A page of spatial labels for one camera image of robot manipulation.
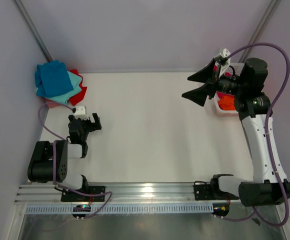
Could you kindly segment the magenta t shirt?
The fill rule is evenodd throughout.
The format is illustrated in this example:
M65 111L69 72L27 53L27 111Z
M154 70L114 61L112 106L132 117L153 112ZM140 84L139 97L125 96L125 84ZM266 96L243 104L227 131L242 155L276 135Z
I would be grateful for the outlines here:
M213 70L216 71L217 68L218 68L218 67L215 65L215 66L213 67ZM229 71L226 71L226 72L224 73L224 76L225 76L225 77L231 77L231 76L232 76L232 70L231 70L231 68L229 69ZM229 96L229 94L222 93L222 92L217 92L217 96L221 99L221 98L224 97L224 96Z

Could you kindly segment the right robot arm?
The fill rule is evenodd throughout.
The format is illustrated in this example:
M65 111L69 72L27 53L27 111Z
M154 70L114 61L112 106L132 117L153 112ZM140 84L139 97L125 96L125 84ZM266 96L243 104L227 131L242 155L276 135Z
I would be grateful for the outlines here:
M290 198L290 181L281 165L273 134L273 118L267 118L270 99L263 93L268 76L268 64L259 58L249 58L239 75L226 76L225 66L212 60L187 79L201 83L182 94L199 106L216 93L232 95L238 112L253 166L253 180L232 174L216 174L211 179L209 193L215 199L226 193L239 198L246 207L280 205Z

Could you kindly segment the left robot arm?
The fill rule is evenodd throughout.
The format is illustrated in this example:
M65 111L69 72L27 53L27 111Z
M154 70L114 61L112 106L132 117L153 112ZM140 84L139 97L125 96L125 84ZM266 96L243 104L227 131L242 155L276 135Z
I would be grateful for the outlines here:
M71 191L79 201L84 201L93 195L86 177L82 174L70 173L68 167L69 159L83 159L87 156L89 133L102 129L98 114L93 113L92 117L94 121L89 117L83 119L73 114L69 115L67 138L53 142L38 141L35 144L27 168L30 182L41 184L51 182L58 189Z

